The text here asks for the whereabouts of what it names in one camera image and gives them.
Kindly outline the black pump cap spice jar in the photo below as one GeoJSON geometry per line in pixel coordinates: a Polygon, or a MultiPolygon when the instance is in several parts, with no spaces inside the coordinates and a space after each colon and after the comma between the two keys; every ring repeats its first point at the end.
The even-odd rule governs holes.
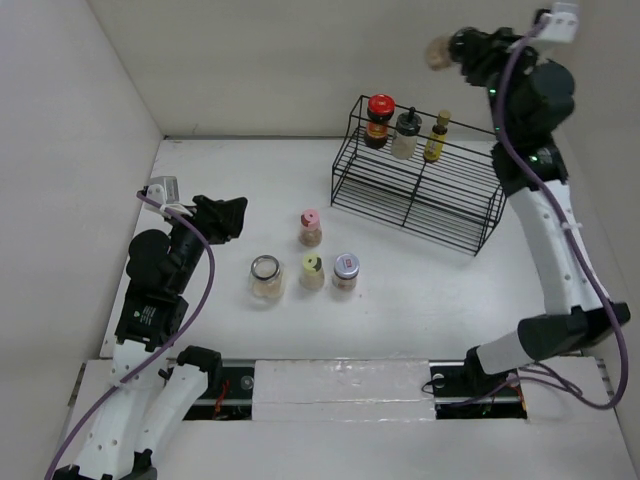
{"type": "Polygon", "coordinates": [[[426,48],[425,59],[427,66],[433,71],[450,68],[454,64],[463,62],[465,53],[466,28],[455,33],[441,35],[433,39],[426,48]]]}

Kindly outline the yellow oil bottle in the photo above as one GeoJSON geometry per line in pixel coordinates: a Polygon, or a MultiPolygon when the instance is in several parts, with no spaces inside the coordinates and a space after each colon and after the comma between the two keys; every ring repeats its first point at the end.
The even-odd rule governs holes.
{"type": "Polygon", "coordinates": [[[448,110],[441,110],[438,113],[423,150],[425,162],[435,163],[439,160],[448,133],[450,119],[451,113],[448,110]]]}

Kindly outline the yellow cap spice bottle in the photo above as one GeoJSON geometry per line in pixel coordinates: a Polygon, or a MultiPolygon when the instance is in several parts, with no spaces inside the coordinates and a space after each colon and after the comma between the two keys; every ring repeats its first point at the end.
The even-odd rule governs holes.
{"type": "Polygon", "coordinates": [[[309,253],[302,259],[300,284],[307,290],[318,291],[324,286],[325,275],[322,258],[317,253],[309,253]]]}

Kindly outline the red cap sauce bottle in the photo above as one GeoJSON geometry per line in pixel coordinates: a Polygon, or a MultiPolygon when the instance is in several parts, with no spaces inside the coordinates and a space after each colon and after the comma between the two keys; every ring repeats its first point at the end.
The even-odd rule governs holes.
{"type": "Polygon", "coordinates": [[[389,121],[395,113],[395,101],[386,94],[376,94],[367,103],[365,145],[372,149],[383,148],[388,140],[389,121]]]}

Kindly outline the black cap seasoning jar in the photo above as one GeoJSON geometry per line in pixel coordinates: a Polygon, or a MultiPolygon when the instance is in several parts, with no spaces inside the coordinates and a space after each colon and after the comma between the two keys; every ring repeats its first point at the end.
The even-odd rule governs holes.
{"type": "Polygon", "coordinates": [[[398,116],[391,144],[391,154],[395,158],[407,160],[413,155],[421,125],[421,117],[414,107],[398,116]]]}

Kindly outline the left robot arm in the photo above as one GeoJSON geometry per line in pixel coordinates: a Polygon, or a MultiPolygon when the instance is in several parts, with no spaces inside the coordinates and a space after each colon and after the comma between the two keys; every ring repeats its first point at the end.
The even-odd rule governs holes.
{"type": "Polygon", "coordinates": [[[131,241],[129,285],[115,330],[107,390],[72,428],[45,473],[48,479],[155,479],[157,465],[188,410],[222,387],[219,352],[185,348],[173,367],[171,348],[203,310],[210,274],[196,307],[183,293],[202,257],[216,268],[213,246],[240,236],[248,201],[194,197],[190,206],[137,193],[170,224],[131,241]]]}

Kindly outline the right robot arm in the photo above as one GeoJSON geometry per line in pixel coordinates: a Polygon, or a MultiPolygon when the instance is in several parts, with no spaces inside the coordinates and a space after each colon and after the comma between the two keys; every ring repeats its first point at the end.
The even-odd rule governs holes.
{"type": "Polygon", "coordinates": [[[465,28],[444,46],[466,81],[489,94],[497,138],[492,166],[524,229],[546,309],[520,321],[511,334],[467,352],[456,377],[476,394],[513,369],[591,347],[609,335],[620,353],[618,388],[628,381],[621,327],[629,309],[610,300],[591,269],[570,211],[567,170],[551,137],[573,111],[574,80],[557,63],[538,63],[529,45],[544,37],[541,24],[524,36],[508,28],[492,34],[465,28]]]}

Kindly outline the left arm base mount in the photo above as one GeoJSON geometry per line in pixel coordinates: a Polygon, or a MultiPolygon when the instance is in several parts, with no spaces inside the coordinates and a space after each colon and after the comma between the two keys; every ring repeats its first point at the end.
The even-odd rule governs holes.
{"type": "Polygon", "coordinates": [[[221,379],[209,386],[209,374],[199,367],[184,365],[184,372],[203,376],[207,390],[186,412],[186,421],[241,421],[252,417],[254,392],[253,366],[223,366],[221,379]]]}

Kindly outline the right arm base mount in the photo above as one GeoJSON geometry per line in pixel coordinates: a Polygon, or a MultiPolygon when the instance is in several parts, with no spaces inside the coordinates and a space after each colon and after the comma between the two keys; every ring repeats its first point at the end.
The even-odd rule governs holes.
{"type": "Polygon", "coordinates": [[[421,392],[434,399],[437,420],[528,418],[517,379],[499,374],[474,380],[462,362],[431,362],[421,392]]]}

